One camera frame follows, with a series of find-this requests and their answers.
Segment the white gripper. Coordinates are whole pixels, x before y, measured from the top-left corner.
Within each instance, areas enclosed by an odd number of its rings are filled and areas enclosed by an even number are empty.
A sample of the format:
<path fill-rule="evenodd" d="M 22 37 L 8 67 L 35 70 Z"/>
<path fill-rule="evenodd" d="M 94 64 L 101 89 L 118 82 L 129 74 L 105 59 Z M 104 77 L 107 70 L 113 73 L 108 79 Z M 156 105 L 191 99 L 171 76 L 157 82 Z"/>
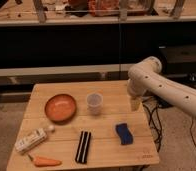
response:
<path fill-rule="evenodd" d="M 135 90 L 133 88 L 127 88 L 128 94 L 131 96 L 130 106 L 132 111 L 136 111 L 141 103 L 141 97 L 144 94 L 144 90 Z"/>

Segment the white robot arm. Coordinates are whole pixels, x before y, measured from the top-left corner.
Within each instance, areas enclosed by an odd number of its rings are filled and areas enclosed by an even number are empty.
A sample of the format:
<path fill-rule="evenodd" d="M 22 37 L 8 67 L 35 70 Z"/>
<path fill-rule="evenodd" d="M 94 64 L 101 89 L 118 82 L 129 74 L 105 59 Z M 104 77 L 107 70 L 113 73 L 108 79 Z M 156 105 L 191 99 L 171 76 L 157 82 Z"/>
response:
<path fill-rule="evenodd" d="M 128 71 L 127 91 L 135 99 L 150 91 L 196 119 L 196 89 L 160 75 L 161 61 L 150 56 L 133 64 Z"/>

